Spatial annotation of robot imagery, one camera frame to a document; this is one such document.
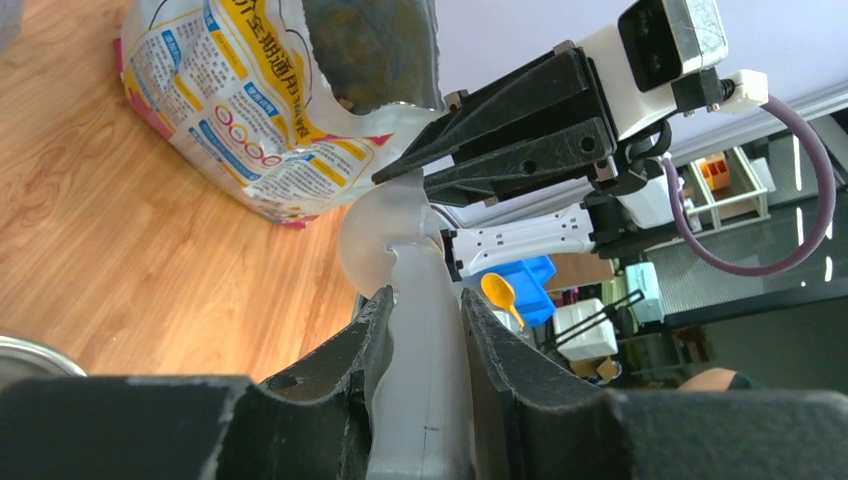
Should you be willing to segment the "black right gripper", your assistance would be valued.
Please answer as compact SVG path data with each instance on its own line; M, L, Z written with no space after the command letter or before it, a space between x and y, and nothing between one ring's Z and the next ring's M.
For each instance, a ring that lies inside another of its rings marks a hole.
M464 207L507 200L585 171L616 151L600 119L593 62L578 47L549 52L467 95L428 124L408 149L372 177L381 185L445 157L453 166L425 178L434 203ZM670 125L661 120L625 140L607 163L617 174L590 179L582 201L596 249L649 249L670 239L661 157Z

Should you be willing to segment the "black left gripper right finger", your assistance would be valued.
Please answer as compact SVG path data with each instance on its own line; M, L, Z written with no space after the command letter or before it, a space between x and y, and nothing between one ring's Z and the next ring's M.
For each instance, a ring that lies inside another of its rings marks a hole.
M843 479L847 398L828 391L615 390L460 300L480 479Z

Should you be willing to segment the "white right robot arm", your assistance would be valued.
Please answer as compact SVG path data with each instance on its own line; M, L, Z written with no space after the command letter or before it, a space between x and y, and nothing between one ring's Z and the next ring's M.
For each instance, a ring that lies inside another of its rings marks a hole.
M589 193L548 214L444 230L454 280L541 255L626 257L676 234L663 166L669 124L660 120L619 139L595 63L580 47L545 54L476 91L451 93L446 104L443 116L373 175L374 183L450 158L450 166L424 178L433 203L463 207L571 180L590 185Z

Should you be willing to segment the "cat food bag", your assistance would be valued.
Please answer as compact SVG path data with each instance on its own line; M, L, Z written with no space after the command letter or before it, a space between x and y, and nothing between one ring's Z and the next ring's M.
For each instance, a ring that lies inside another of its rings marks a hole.
M355 201L444 107L346 109L319 68L303 2L135 1L115 43L135 113L279 224Z

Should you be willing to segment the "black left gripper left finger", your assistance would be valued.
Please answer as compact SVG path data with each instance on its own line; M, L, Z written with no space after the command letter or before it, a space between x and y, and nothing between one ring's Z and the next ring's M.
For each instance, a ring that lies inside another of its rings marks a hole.
M394 306L255 383L243 376L29 378L1 391L5 479L361 479L365 376Z

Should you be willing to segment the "clear plastic food scoop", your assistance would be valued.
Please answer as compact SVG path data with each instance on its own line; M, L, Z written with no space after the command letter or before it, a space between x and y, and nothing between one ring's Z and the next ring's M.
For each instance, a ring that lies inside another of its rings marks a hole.
M423 183L416 170L372 189L348 210L338 237L354 288L368 299L388 296L366 353L369 479L474 475L464 328Z

